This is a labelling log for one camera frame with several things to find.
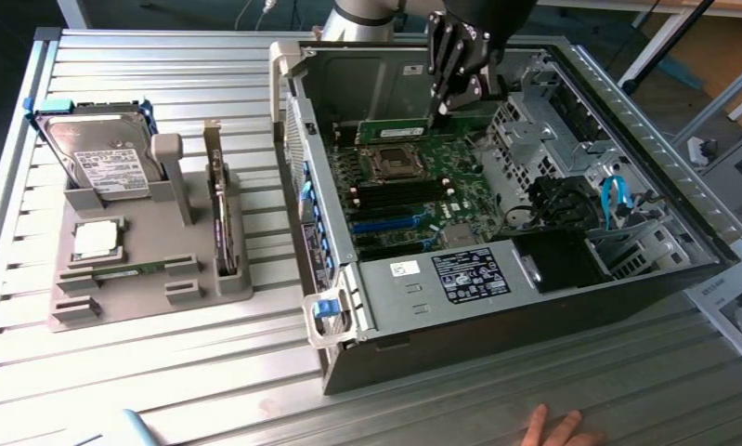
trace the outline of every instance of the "hard drive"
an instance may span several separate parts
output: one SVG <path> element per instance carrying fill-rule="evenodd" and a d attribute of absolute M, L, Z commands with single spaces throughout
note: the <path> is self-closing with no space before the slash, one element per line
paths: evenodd
<path fill-rule="evenodd" d="M 151 195 L 148 183 L 164 179 L 164 170 L 151 156 L 156 132 L 147 101 L 74 105 L 51 99 L 27 118 L 75 187 L 94 188 L 106 201 Z"/>

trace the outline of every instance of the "motherboard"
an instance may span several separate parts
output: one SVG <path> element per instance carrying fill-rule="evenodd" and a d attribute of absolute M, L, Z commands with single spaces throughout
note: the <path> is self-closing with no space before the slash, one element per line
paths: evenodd
<path fill-rule="evenodd" d="M 328 160 L 361 260 L 487 242 L 503 225 L 471 137 L 491 116 L 336 126 Z"/>

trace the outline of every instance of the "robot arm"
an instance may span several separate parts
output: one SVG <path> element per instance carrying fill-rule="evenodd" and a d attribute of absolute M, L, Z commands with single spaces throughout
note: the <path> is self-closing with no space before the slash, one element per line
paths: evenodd
<path fill-rule="evenodd" d="M 477 100 L 505 98 L 496 66 L 505 42 L 528 20 L 537 0 L 335 0 L 324 40 L 393 38 L 393 16 L 429 15 L 429 125 Z"/>
<path fill-rule="evenodd" d="M 429 126 L 479 100 L 505 98 L 497 75 L 505 43 L 531 16 L 537 0 L 447 0 L 429 15 Z"/>

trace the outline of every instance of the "cable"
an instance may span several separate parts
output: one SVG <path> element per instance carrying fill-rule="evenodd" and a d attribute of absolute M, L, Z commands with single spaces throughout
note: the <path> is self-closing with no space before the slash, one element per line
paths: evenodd
<path fill-rule="evenodd" d="M 257 18 L 257 22 L 256 22 L 256 31 L 260 29 L 260 22 L 263 21 L 263 18 L 267 17 L 267 13 L 264 12 L 263 14 L 260 14 L 260 17 Z"/>
<path fill-rule="evenodd" d="M 247 8 L 249 7 L 251 4 L 252 4 L 252 0 L 247 0 L 247 3 L 244 4 L 244 8 L 241 9 L 241 12 L 239 13 L 239 16 L 236 17 L 236 22 L 233 23 L 233 31 L 239 30 L 239 24 L 241 23 L 241 17 L 244 17 L 244 13 L 247 12 Z"/>
<path fill-rule="evenodd" d="M 652 13 L 655 12 L 655 9 L 657 8 L 657 5 L 660 4 L 661 1 L 663 0 L 655 0 L 655 3 L 652 4 L 652 8 L 645 13 L 644 20 L 641 21 L 641 23 L 639 24 L 637 27 L 632 28 L 632 32 L 629 33 L 628 38 L 625 39 L 621 46 L 619 46 L 619 49 L 616 50 L 616 54 L 613 54 L 613 57 L 611 58 L 611 61 L 605 65 L 605 71 L 607 72 L 611 71 L 611 66 L 612 66 L 613 62 L 619 59 L 619 56 L 621 55 L 621 52 L 624 51 L 624 48 L 628 47 L 629 41 L 632 40 L 632 37 L 635 37 L 635 35 L 641 30 L 641 27 L 644 26 L 644 23 L 648 21 L 649 17 L 652 17 Z"/>
<path fill-rule="evenodd" d="M 10 26 L 2 21 L 2 19 L 0 19 L 0 27 L 2 27 L 2 29 L 4 30 L 4 32 L 6 32 L 7 34 L 10 34 L 10 37 L 12 37 L 12 38 L 22 44 L 22 46 L 23 46 L 24 48 L 28 49 L 28 48 L 30 48 L 30 44 L 27 43 L 27 41 L 24 40 L 24 38 L 18 34 L 18 32 L 14 31 L 14 30 L 10 28 Z"/>
<path fill-rule="evenodd" d="M 304 26 L 304 23 L 301 21 L 301 17 L 299 16 L 299 0 L 293 0 L 293 7 L 292 7 L 292 22 L 288 26 L 288 31 L 293 31 L 293 19 L 296 19 L 296 21 L 299 22 L 299 29 L 301 31 L 301 27 Z"/>

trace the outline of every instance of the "black ram slot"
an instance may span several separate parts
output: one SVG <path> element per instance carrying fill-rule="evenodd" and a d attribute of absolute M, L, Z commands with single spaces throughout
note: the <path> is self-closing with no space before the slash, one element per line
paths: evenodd
<path fill-rule="evenodd" d="M 409 254 L 420 254 L 423 252 L 423 243 L 405 243 L 395 244 L 392 246 L 383 246 L 381 248 L 361 249 L 361 260 L 379 260 L 381 258 L 391 258 L 397 256 L 407 256 Z"/>
<path fill-rule="evenodd" d="M 412 216 L 412 208 L 405 206 L 383 207 L 381 209 L 359 209 L 348 214 L 348 221 L 381 220 Z"/>
<path fill-rule="evenodd" d="M 356 195 L 360 200 L 360 209 L 436 202 L 444 200 L 445 197 L 445 188 L 441 181 L 436 179 L 359 187 Z"/>

